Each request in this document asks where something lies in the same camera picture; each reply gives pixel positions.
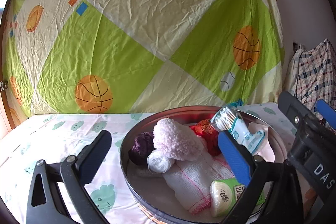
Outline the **red satin drawstring pouch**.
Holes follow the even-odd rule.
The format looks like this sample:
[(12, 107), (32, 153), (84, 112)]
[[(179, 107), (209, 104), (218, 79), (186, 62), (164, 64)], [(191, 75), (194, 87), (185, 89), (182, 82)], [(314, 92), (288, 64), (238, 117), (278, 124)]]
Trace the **red satin drawstring pouch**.
[(221, 150), (218, 146), (219, 132), (213, 127), (209, 119), (204, 119), (195, 125), (189, 126), (193, 132), (206, 142), (206, 148), (211, 156), (218, 156)]

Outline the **pink fluffy fleece pouch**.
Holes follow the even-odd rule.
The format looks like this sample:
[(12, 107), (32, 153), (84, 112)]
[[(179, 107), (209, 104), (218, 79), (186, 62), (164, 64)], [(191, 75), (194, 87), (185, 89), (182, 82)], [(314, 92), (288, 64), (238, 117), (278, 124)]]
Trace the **pink fluffy fleece pouch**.
[(203, 141), (192, 129), (171, 118), (157, 121), (153, 135), (154, 148), (170, 159), (195, 161), (205, 150)]

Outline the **white pink-trimmed towel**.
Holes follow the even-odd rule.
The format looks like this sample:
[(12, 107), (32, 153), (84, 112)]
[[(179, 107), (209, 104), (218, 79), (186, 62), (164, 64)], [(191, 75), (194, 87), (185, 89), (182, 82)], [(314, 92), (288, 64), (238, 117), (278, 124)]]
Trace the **white pink-trimmed towel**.
[(210, 185), (213, 181), (233, 176), (222, 154), (213, 157), (207, 151), (203, 151), (195, 161), (176, 161), (163, 174), (179, 203), (193, 215), (210, 207)]

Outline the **white rolled plastic bag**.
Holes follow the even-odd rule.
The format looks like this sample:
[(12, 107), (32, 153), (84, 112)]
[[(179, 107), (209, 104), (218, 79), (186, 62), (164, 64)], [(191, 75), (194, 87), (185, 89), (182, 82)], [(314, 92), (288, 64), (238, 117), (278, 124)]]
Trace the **white rolled plastic bag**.
[(174, 165), (174, 163), (174, 159), (166, 157), (159, 149), (155, 149), (147, 157), (147, 166), (151, 173), (166, 173)]

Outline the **plaid fabric bag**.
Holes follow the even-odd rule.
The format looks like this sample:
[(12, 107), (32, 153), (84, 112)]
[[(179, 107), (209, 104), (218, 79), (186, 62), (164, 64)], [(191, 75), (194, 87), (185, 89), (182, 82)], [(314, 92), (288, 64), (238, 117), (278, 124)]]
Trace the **plaid fabric bag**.
[(289, 63), (284, 90), (319, 120), (323, 117), (317, 111), (318, 100), (324, 100), (335, 109), (335, 49), (328, 39), (312, 50), (299, 45)]

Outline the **wooden door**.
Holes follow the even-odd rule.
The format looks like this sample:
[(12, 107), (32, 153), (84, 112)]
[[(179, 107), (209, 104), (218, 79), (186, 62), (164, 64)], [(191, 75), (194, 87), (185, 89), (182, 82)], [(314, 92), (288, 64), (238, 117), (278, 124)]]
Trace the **wooden door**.
[[(9, 26), (8, 14), (12, 0), (1, 0), (1, 81), (7, 80), (3, 73), (5, 62), (5, 30)], [(9, 101), (7, 99), (7, 91), (1, 91), (1, 139), (15, 128), (15, 123), (10, 112)]]

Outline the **round metal tin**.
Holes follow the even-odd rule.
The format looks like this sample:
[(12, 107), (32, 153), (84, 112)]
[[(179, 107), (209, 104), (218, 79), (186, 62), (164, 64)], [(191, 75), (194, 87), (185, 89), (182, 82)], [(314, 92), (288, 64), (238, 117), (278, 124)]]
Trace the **round metal tin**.
[[(186, 106), (150, 114), (132, 126), (122, 141), (120, 164), (126, 184), (140, 210), (155, 223), (221, 223), (223, 217), (214, 218), (208, 209), (192, 215), (178, 202), (174, 191), (160, 175), (149, 173), (147, 168), (136, 166), (129, 159), (128, 151), (134, 139), (143, 132), (152, 131), (157, 121), (171, 118), (181, 124), (192, 125), (210, 119), (219, 110), (217, 106)], [(294, 140), (295, 129), (280, 112), (275, 103), (240, 106), (244, 120), (259, 122), (269, 127), (269, 143), (276, 162), (283, 162)]]

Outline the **cotton swab packet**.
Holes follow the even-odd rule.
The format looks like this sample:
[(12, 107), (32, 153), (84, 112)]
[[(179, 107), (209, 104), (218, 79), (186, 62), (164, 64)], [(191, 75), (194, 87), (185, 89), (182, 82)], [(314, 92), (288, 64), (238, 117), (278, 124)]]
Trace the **cotton swab packet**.
[(257, 123), (245, 123), (242, 115), (233, 106), (223, 106), (210, 119), (210, 123), (218, 132), (227, 130), (252, 155), (257, 155), (265, 146), (267, 129)]

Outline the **brass door knob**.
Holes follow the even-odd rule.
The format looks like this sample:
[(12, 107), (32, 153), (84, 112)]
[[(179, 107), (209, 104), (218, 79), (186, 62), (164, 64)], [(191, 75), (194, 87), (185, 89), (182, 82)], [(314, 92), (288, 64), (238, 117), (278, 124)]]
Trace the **brass door knob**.
[(8, 86), (9, 86), (9, 85), (8, 85), (7, 80), (0, 81), (0, 90), (1, 90), (1, 91), (4, 91), (5, 89), (7, 89)]

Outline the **purple velvet scrunchie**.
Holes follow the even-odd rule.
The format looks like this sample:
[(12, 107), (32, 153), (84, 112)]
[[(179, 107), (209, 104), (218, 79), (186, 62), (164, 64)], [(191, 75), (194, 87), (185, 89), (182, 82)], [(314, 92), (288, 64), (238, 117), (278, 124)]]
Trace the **purple velvet scrunchie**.
[(129, 150), (129, 159), (135, 165), (146, 165), (147, 157), (154, 150), (154, 135), (152, 132), (143, 132), (134, 138), (134, 145)]

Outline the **green cream sports bedsheet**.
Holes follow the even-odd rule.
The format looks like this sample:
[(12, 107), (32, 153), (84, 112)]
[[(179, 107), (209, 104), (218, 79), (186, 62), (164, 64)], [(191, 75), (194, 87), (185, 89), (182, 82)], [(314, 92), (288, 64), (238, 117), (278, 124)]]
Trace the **green cream sports bedsheet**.
[(12, 0), (11, 114), (162, 111), (274, 102), (276, 0)]

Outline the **green tissue pack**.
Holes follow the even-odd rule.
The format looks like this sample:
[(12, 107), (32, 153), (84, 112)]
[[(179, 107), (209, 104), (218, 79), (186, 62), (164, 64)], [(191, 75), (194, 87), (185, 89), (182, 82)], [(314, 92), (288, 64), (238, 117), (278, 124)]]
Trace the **green tissue pack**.
[(240, 184), (236, 178), (213, 181), (210, 185), (211, 215), (213, 217), (227, 215), (244, 190), (245, 185)]

